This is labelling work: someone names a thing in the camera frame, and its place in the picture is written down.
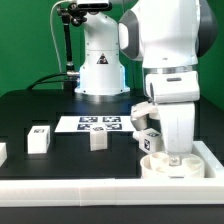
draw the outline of green background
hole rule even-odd
[[[59,72],[50,32],[50,11],[56,0],[1,0],[0,13],[0,95],[25,89],[39,78]],[[210,51],[199,60],[201,94],[224,110],[224,1],[208,0],[219,25],[218,38]],[[125,9],[133,4],[125,4]],[[123,12],[115,5],[107,13],[116,21]],[[65,68],[65,47],[61,19],[54,13],[54,29]],[[82,27],[71,27],[73,58],[77,69],[84,62]],[[126,67],[126,82],[130,87],[142,87],[141,63],[130,62],[120,55]],[[60,84],[38,88],[61,88]]]

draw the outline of white block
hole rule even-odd
[[[28,134],[28,154],[46,153],[50,144],[50,126],[33,126]]]
[[[139,132],[139,148],[150,154],[163,149],[162,135],[150,128]]]
[[[7,159],[7,153],[6,153],[6,144],[0,143],[0,167]]]
[[[90,150],[107,149],[107,129],[105,124],[94,124],[90,127]]]

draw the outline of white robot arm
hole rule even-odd
[[[65,14],[65,28],[70,23],[76,27],[83,24],[85,34],[85,62],[79,71],[76,96],[104,101],[128,95],[125,69],[119,61],[118,24],[101,12],[110,11],[112,3],[121,4],[121,0],[71,0],[69,3],[66,9],[60,9],[61,15]]]
[[[192,150],[193,101],[199,99],[194,70],[198,33],[200,26],[210,26],[202,23],[202,3],[208,7],[206,0],[139,0],[119,23],[120,48],[129,58],[143,61],[144,90],[150,100],[133,106],[133,125],[146,129],[146,114],[160,120],[165,151],[176,158],[170,160],[172,165],[180,165],[179,157]]]

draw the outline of camera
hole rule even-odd
[[[104,11],[110,8],[109,0],[77,0],[77,7],[83,10]]]

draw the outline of black table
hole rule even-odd
[[[126,100],[104,104],[78,100],[61,90],[5,94],[0,98],[0,142],[7,143],[8,159],[0,168],[0,179],[140,177],[139,160],[144,153],[138,149],[132,133],[109,133],[108,150],[92,153],[88,133],[55,134],[54,130],[62,115],[129,115],[131,106],[143,100],[136,92]],[[51,144],[46,155],[27,154],[27,134],[33,125],[51,126]],[[201,98],[196,103],[195,127],[195,139],[203,140],[223,163],[224,112]],[[223,205],[0,208],[0,220],[1,224],[15,223],[18,219],[21,223],[55,224],[211,223],[213,220],[221,223],[223,208]]]

